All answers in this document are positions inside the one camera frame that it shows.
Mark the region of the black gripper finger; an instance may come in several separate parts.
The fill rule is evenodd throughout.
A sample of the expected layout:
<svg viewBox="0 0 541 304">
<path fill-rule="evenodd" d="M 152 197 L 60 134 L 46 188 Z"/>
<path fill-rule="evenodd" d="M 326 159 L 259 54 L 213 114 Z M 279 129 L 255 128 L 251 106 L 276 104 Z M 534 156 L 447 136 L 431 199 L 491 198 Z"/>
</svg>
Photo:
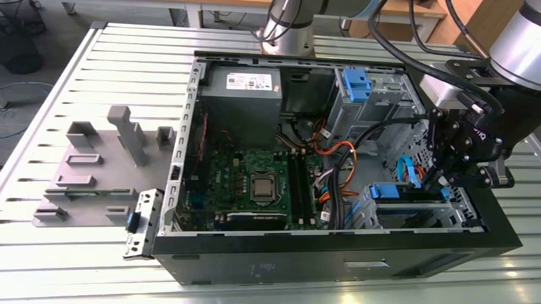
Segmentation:
<svg viewBox="0 0 541 304">
<path fill-rule="evenodd" d="M 443 179 L 453 187 L 477 187 L 499 189 L 514 187 L 514 177 L 502 160 L 490 161 L 478 166 L 461 163 L 443 174 Z"/>
<path fill-rule="evenodd" d="M 424 191 L 439 191 L 442 188 L 439 178 L 445 177 L 447 180 L 458 171 L 462 160 L 462 155 L 457 151 L 457 147 L 461 146 L 457 140 L 462 131 L 458 117 L 454 110 L 432 108 L 428 111 L 427 149 L 431 151 L 431 166 L 422 180 Z"/>
</svg>

